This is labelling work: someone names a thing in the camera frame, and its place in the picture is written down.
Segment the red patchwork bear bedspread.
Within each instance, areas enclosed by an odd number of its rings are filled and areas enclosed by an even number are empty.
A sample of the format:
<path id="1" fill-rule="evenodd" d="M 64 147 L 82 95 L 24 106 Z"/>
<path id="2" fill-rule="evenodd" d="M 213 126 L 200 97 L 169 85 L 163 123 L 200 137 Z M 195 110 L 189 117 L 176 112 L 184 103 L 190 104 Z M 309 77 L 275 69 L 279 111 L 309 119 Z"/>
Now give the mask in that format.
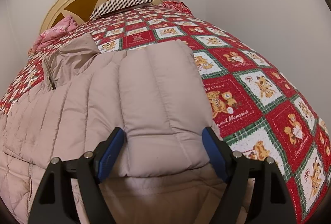
<path id="1" fill-rule="evenodd" d="M 330 138 L 324 121 L 283 73 L 228 32 L 188 12 L 148 6 L 93 19 L 31 57 L 1 99 L 8 113 L 43 79 L 42 59 L 85 33 L 101 52 L 181 40 L 194 53 L 221 136 L 246 157 L 275 158 L 298 223 L 307 223 L 330 186 Z"/>

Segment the striped pillow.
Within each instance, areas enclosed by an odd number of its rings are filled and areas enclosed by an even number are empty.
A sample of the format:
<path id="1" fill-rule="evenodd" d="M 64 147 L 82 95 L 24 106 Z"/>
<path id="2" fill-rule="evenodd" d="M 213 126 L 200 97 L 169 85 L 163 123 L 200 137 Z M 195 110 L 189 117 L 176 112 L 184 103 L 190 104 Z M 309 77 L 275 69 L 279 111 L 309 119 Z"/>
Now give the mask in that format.
<path id="1" fill-rule="evenodd" d="M 154 0 L 108 0 L 95 7 L 89 19 L 92 20 L 109 13 L 153 2 Z"/>

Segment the pink folded blanket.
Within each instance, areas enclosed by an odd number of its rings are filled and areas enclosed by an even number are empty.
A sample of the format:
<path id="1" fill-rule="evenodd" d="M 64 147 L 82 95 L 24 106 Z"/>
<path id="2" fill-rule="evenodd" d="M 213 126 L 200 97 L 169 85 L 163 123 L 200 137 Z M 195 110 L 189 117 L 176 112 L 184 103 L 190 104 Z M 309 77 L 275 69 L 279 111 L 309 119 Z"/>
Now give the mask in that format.
<path id="1" fill-rule="evenodd" d="M 42 51 L 47 46 L 55 43 L 60 37 L 66 35 L 77 28 L 77 22 L 71 15 L 60 20 L 55 26 L 42 32 L 28 51 L 28 56 L 32 56 Z"/>

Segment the red floral crumpled cloth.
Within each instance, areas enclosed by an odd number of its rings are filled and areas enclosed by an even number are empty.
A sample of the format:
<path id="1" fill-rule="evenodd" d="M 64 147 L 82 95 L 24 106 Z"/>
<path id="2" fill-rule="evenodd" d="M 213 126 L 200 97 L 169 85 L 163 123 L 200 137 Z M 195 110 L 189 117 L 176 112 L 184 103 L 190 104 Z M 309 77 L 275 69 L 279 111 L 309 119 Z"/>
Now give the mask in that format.
<path id="1" fill-rule="evenodd" d="M 190 8 L 188 8 L 188 6 L 186 6 L 186 4 L 184 4 L 184 2 L 178 2 L 175 0 L 166 0 L 166 1 L 163 1 L 161 4 L 159 4 L 159 6 L 167 8 L 169 10 L 174 10 L 177 12 L 192 15 Z"/>

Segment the beige quilted puffer jacket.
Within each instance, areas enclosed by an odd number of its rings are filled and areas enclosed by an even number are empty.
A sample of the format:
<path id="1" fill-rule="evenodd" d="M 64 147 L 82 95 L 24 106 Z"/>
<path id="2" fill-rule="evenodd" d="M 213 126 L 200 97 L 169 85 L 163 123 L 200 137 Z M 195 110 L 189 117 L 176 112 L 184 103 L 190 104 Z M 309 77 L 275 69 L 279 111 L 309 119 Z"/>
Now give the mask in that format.
<path id="1" fill-rule="evenodd" d="M 101 53 L 85 34 L 43 59 L 45 79 L 1 113 L 1 198 L 26 223 L 48 163 L 126 141 L 100 186 L 118 223 L 208 223 L 224 193 L 203 147 L 213 120 L 192 50 L 174 40 Z"/>

